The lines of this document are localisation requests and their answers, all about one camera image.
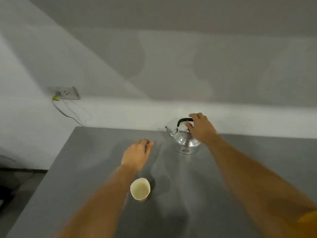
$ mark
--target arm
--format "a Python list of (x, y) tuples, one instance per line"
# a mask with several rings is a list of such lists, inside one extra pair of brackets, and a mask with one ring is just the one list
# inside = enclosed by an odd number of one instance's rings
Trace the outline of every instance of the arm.
[(316, 205), (280, 176), (236, 150), (216, 132), (203, 114), (189, 115), (186, 126), (206, 144), (229, 189), (267, 237), (300, 237), (298, 219)]
[(147, 139), (130, 146), (111, 179), (90, 197), (58, 238), (112, 237), (130, 184), (145, 165), (152, 147), (153, 142)]

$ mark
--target cup rim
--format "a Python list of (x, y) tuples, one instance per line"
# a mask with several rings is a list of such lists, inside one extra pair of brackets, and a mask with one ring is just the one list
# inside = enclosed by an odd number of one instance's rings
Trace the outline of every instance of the cup rim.
[[(137, 199), (137, 198), (135, 198), (134, 195), (133, 195), (132, 192), (131, 192), (131, 186), (132, 186), (132, 184), (133, 184), (134, 182), (136, 182), (137, 180), (146, 180), (146, 183), (147, 183), (147, 185), (148, 185), (148, 187), (149, 187), (149, 192), (148, 192), (148, 194), (147, 194), (145, 197), (143, 197), (142, 199)], [(150, 194), (150, 192), (151, 192), (151, 186), (150, 186), (149, 181), (148, 181), (146, 178), (138, 178), (138, 179), (136, 179), (135, 181), (133, 181), (132, 184), (130, 185), (130, 193), (131, 193), (132, 197), (133, 197), (135, 200), (144, 200), (144, 199), (146, 199), (146, 198), (149, 196), (149, 194)]]

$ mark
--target floor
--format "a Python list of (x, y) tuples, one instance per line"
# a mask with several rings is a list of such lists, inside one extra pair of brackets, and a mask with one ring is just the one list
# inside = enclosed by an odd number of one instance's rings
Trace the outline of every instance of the floor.
[(0, 171), (0, 180), (8, 188), (15, 188), (14, 198), (0, 212), (0, 238), (5, 238), (23, 211), (45, 174)]

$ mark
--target electrical outlet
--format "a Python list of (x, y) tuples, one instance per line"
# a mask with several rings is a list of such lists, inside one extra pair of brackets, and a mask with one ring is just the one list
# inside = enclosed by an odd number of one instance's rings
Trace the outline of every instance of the electrical outlet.
[(51, 89), (57, 99), (80, 99), (75, 87), (53, 87)]

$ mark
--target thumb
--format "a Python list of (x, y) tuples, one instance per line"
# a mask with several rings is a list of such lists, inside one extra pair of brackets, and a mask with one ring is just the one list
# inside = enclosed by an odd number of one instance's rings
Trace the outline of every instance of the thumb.
[(191, 123), (189, 123), (188, 121), (185, 122), (186, 127), (189, 129), (190, 132), (192, 132), (194, 130), (194, 127)]
[(154, 146), (154, 142), (151, 141), (151, 142), (148, 144), (148, 146), (147, 146), (147, 148), (146, 148), (146, 151), (145, 151), (145, 156), (146, 156), (147, 158), (150, 156), (150, 153), (151, 153), (151, 151), (152, 151), (153, 146)]

